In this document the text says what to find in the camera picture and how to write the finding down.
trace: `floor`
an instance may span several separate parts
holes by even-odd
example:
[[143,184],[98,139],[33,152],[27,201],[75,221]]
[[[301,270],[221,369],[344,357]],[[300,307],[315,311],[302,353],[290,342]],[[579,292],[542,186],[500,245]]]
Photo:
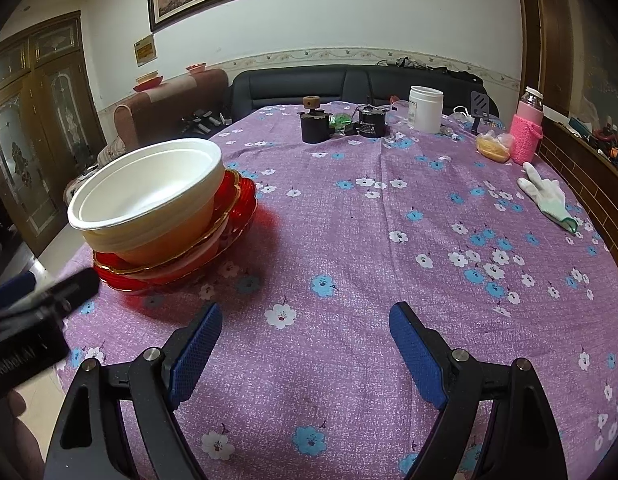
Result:
[[[67,224],[37,260],[28,247],[22,245],[0,277],[0,283],[23,270],[31,270],[36,276],[37,286],[49,286],[83,243],[82,235]],[[26,412],[20,419],[37,438],[45,457],[64,400],[55,370],[51,368],[39,374],[17,390],[26,400]]]

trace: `glove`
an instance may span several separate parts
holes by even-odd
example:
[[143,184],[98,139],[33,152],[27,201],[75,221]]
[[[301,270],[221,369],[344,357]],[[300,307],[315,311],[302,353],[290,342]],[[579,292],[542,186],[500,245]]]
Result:
[[518,186],[520,189],[529,195],[529,198],[536,203],[547,218],[574,234],[578,230],[578,224],[567,213],[564,204],[564,192],[560,189],[560,183],[548,178],[543,180],[536,168],[528,162],[525,162],[522,168],[527,172],[529,180],[519,178]]

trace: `stacked bowl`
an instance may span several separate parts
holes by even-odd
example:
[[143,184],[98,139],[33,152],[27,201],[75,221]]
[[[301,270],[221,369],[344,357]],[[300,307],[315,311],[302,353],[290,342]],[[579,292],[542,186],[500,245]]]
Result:
[[69,205],[100,278],[140,292],[180,280],[248,227],[255,184],[225,170],[220,148],[177,139],[128,153],[93,175]]

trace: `white flower print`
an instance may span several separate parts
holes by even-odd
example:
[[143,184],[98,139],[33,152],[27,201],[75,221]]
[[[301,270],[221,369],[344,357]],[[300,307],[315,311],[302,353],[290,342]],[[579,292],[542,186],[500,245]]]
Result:
[[218,269],[218,274],[223,278],[235,278],[240,272],[240,267],[238,267],[233,262],[225,262],[220,269]]
[[365,177],[365,178],[357,178],[356,184],[361,187],[371,187],[375,184],[375,180],[373,178]]
[[389,184],[391,184],[392,187],[397,187],[398,189],[404,189],[407,187],[407,183],[399,178],[391,180]]
[[100,361],[101,365],[105,364],[105,354],[99,346],[96,346],[96,348],[89,348],[87,350],[86,354],[84,354],[84,358],[89,359],[90,357]]
[[505,277],[505,271],[496,264],[484,264],[483,269],[494,280],[502,280]]
[[472,251],[471,249],[465,251],[465,256],[467,256],[467,258],[469,258],[471,262],[475,262],[477,264],[480,263],[480,254],[478,254],[476,251]]
[[509,301],[512,305],[520,304],[520,296],[518,292],[510,292],[507,294],[507,301]]
[[404,244],[409,241],[407,235],[405,233],[401,233],[400,231],[391,231],[389,234],[389,239],[397,244]]
[[494,307],[494,312],[498,312],[498,314],[502,314],[504,317],[512,316],[512,314],[510,314],[505,308],[500,305]]
[[202,451],[212,460],[229,460],[235,447],[229,444],[229,437],[211,431],[202,436]]
[[203,301],[209,301],[215,296],[214,286],[205,283],[203,286],[200,287],[200,292],[198,292],[198,296]]
[[499,265],[509,265],[509,255],[500,249],[492,252],[492,260]]
[[461,224],[461,222],[458,222],[457,224],[453,224],[451,228],[459,235],[466,235],[469,232],[467,228]]
[[449,261],[453,263],[456,267],[462,268],[468,264],[467,259],[465,258],[464,254],[449,253],[447,256],[449,256]]
[[423,269],[433,269],[433,261],[426,254],[419,254],[416,256],[416,261]]
[[587,354],[585,350],[583,350],[578,356],[578,365],[580,367],[580,370],[582,370],[583,372],[586,372],[589,368],[589,354]]
[[528,274],[523,274],[522,284],[525,285],[527,288],[529,288],[530,286],[534,286],[536,284],[536,280],[534,280],[534,278],[532,278]]
[[275,326],[278,330],[282,330],[286,326],[291,326],[295,323],[297,313],[289,305],[275,304],[271,310],[265,312],[267,323]]
[[618,423],[614,422],[611,425],[611,428],[609,428],[609,433],[607,434],[607,439],[608,440],[614,440],[616,437],[616,432],[618,431]]
[[602,430],[602,428],[607,423],[609,415],[607,413],[599,413],[598,414],[598,429]]

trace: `purple floral tablecloth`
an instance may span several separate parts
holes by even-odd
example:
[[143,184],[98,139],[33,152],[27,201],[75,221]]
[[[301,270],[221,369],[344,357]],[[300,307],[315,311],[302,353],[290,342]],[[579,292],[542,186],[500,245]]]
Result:
[[[64,387],[85,357],[132,360],[217,301],[223,332],[177,411],[211,480],[400,479],[437,414],[389,333],[390,307],[407,301],[452,348],[507,365],[529,358],[570,478],[587,478],[618,434],[618,269],[571,191],[563,185],[576,236],[522,195],[519,166],[483,158],[471,137],[399,125],[390,139],[309,145],[300,110],[264,108],[212,139],[228,168],[257,182],[252,229],[180,292],[103,286],[68,321]],[[64,273],[90,264],[84,246]],[[488,413],[481,403],[459,479],[476,465]]]

